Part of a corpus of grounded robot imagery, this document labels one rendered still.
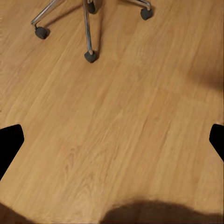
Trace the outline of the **swivel chair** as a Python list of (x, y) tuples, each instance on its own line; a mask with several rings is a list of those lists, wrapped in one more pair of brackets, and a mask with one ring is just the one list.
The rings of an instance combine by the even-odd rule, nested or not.
[[(47, 30), (43, 27), (37, 27), (37, 23), (41, 21), (45, 16), (51, 13), (54, 9), (60, 6), (66, 0), (53, 0), (48, 6), (42, 10), (31, 22), (31, 25), (35, 28), (35, 34), (38, 38), (44, 39), (44, 35), (47, 34)], [(137, 4), (145, 6), (140, 11), (140, 14), (144, 20), (153, 15), (151, 9), (151, 3), (147, 0), (130, 0)], [(95, 11), (93, 0), (83, 0), (84, 7), (84, 22), (85, 22), (85, 32), (86, 32), (86, 41), (87, 41), (87, 52), (84, 55), (85, 59), (92, 63), (96, 58), (97, 54), (92, 50), (92, 41), (90, 33), (90, 23), (89, 23), (89, 14), (92, 14)]]

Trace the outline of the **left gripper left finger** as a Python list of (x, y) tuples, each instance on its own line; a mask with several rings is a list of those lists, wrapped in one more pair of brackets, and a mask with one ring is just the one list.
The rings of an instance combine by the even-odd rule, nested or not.
[(20, 124), (0, 129), (0, 180), (24, 142)]

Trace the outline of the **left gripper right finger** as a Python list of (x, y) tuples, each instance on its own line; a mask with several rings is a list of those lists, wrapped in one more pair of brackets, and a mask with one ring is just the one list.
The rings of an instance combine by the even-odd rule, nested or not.
[(224, 162), (224, 126), (213, 124), (209, 141)]

